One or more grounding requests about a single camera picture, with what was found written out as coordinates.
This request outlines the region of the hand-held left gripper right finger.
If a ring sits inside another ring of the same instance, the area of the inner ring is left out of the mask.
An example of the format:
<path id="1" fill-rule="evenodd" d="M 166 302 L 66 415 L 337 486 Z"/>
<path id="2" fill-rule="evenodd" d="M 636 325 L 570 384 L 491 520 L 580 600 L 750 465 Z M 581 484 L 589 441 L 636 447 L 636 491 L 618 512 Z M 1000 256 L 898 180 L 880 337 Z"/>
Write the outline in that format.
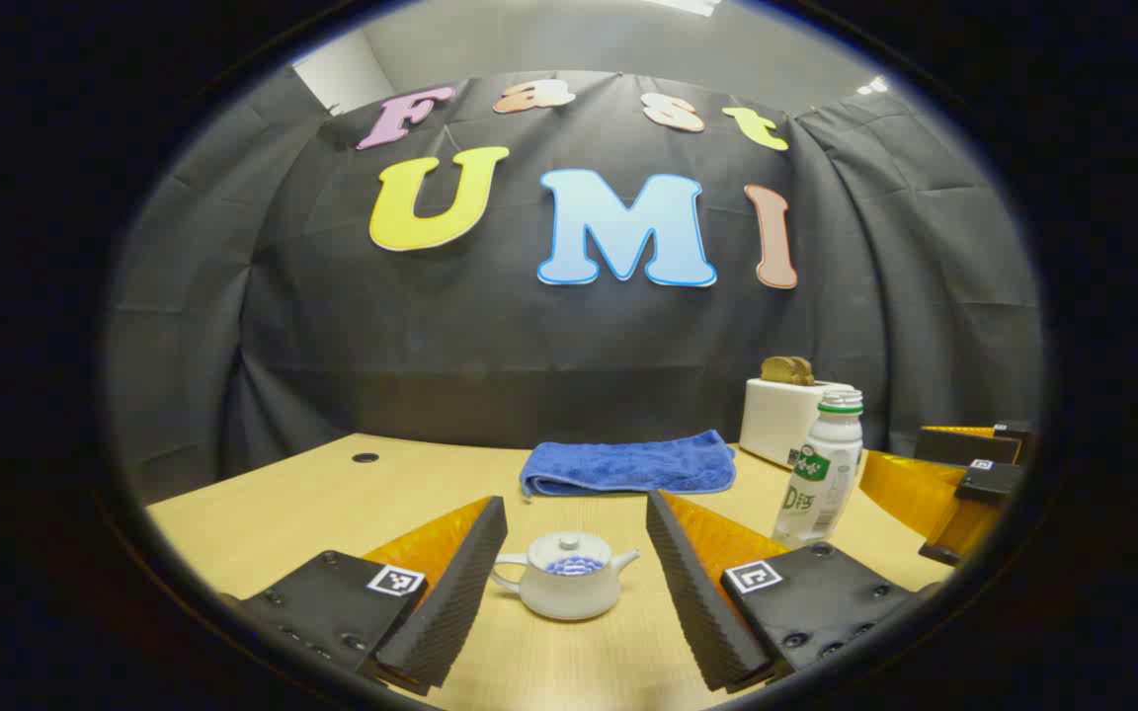
<path id="1" fill-rule="evenodd" d="M 650 491 L 646 529 L 712 691 L 776 683 L 818 665 L 935 594 L 935 585 L 915 592 L 897 585 L 828 543 L 782 548 L 673 491 Z"/>

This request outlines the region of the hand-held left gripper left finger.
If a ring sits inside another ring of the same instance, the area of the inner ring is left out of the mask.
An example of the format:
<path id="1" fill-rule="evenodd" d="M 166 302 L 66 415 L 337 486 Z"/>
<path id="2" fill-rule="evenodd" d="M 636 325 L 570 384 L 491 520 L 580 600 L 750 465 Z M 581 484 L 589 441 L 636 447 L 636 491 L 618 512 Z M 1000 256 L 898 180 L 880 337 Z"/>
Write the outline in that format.
<path id="1" fill-rule="evenodd" d="M 306 656 L 424 696 L 464 647 L 508 531 L 502 497 L 483 497 L 363 555 L 321 549 L 224 602 Z"/>

